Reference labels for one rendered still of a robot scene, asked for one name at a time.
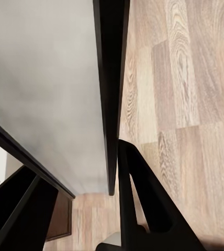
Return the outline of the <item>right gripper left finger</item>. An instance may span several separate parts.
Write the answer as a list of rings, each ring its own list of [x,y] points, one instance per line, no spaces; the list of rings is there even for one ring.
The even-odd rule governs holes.
[[[24,164],[0,184],[0,251],[43,251],[58,192]]]

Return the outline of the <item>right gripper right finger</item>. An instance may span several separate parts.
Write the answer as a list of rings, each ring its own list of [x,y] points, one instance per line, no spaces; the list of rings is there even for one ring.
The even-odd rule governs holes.
[[[150,233],[139,231],[130,174]],[[119,139],[121,251],[206,251],[134,144]]]

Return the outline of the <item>hardback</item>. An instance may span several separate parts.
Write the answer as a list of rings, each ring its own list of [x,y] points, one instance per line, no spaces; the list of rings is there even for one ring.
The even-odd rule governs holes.
[[[131,0],[0,0],[0,147],[70,199],[114,195]]]

